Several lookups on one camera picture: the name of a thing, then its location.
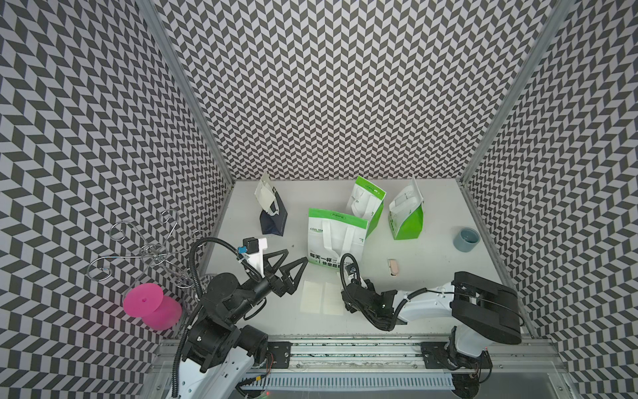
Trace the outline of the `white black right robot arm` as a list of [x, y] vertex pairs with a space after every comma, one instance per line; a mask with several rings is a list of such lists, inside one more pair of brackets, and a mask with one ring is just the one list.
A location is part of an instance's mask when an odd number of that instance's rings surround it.
[[518, 345], [523, 341], [518, 294], [503, 284], [460, 271], [451, 283], [437, 288], [377, 293], [370, 279], [362, 279], [352, 254], [342, 256], [338, 269], [346, 310], [362, 314], [382, 332], [421, 319], [456, 321], [445, 342], [425, 348], [435, 367], [478, 372], [491, 344]]

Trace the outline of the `pink stapler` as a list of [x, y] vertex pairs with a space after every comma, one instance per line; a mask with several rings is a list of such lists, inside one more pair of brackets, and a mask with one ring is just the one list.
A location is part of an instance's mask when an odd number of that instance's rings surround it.
[[390, 275], [395, 277], [398, 276], [400, 273], [400, 267], [399, 267], [399, 263], [396, 259], [389, 259], [388, 260], [388, 266], [390, 269]]

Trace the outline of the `navy and cream tote bag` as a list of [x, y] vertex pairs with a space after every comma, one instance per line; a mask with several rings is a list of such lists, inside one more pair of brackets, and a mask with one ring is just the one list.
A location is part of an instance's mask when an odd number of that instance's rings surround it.
[[259, 216], [262, 234], [284, 236], [288, 213], [268, 173], [263, 173], [254, 195], [262, 208]]

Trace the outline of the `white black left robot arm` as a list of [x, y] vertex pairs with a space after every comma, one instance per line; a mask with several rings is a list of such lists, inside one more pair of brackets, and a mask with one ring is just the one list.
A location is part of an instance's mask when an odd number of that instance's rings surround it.
[[[248, 280], [240, 283], [234, 274], [214, 276], [202, 287], [196, 266], [199, 247], [216, 243], [230, 250], [244, 267]], [[176, 349], [171, 370], [172, 398], [228, 398], [233, 392], [244, 398], [256, 398], [247, 391], [251, 384], [264, 380], [262, 373], [248, 377], [252, 367], [272, 368], [274, 355], [268, 353], [268, 335], [250, 325], [237, 323], [257, 315], [270, 293], [279, 297], [294, 294], [308, 260], [287, 262], [285, 249], [262, 254], [258, 239], [244, 239], [236, 248], [215, 238], [198, 239], [191, 246], [187, 265], [194, 281], [198, 304], [189, 317]]]

